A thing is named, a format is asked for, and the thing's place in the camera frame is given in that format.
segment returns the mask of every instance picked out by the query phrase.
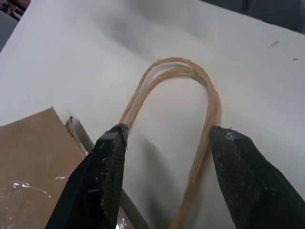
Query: black clamp jaw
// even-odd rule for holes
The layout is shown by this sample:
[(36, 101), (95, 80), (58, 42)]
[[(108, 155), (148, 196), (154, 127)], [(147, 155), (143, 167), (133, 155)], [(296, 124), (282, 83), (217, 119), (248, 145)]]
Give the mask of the black clamp jaw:
[(46, 229), (115, 229), (128, 130), (118, 124), (97, 140), (70, 175)]
[(305, 202), (249, 137), (213, 126), (210, 144), (236, 229), (305, 228)]

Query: white surface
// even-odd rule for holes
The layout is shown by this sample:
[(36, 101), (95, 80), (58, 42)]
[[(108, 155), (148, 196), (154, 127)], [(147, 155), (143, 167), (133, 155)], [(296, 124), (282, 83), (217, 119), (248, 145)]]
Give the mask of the white surface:
[[(54, 106), (63, 122), (77, 116), (95, 141), (120, 119), (152, 62), (183, 57), (210, 75), (221, 126), (251, 137), (305, 198), (305, 37), (196, 0), (146, 2), (154, 14), (141, 1), (110, 2), (30, 5), (0, 55), (0, 125)], [(206, 107), (202, 86), (172, 79), (134, 123), (123, 188), (152, 227), (175, 215)], [(212, 161), (197, 203), (187, 228), (234, 228)]]

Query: brown cardboard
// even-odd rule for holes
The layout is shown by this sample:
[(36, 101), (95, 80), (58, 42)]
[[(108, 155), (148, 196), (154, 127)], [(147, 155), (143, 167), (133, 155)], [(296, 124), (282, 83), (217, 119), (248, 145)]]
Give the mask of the brown cardboard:
[(83, 160), (53, 108), (0, 127), (0, 229), (41, 229)]

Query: black object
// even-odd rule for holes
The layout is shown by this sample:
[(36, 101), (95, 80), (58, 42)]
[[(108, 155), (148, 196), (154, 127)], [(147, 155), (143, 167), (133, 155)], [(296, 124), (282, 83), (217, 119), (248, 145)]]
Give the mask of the black object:
[(4, 3), (2, 3), (2, 5), (0, 5), (0, 9), (1, 9), (1, 11), (7, 13), (9, 10), (9, 5), (6, 2), (4, 2)]
[(202, 0), (249, 15), (269, 24), (296, 30), (301, 23), (300, 0)]
[(13, 3), (15, 6), (19, 7), (19, 8), (21, 9), (21, 11), (22, 11), (22, 14), (24, 14), (26, 8), (25, 8), (24, 6), (22, 6), (22, 5), (20, 5), (20, 4), (18, 3), (18, 1), (16, 1), (16, 0), (10, 0), (10, 3)]
[(18, 21), (0, 11), (0, 52), (13, 33)]
[(115, 229), (122, 195), (128, 127), (104, 133), (77, 166), (46, 229)]
[(214, 126), (210, 143), (218, 182), (237, 229), (305, 228), (305, 202), (249, 137)]

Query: cardboard piece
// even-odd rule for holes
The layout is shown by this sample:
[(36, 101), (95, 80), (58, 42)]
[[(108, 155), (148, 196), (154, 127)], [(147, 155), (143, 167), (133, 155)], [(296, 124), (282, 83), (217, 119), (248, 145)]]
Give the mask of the cardboard piece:
[(82, 151), (53, 108), (0, 127), (0, 229), (41, 229)]

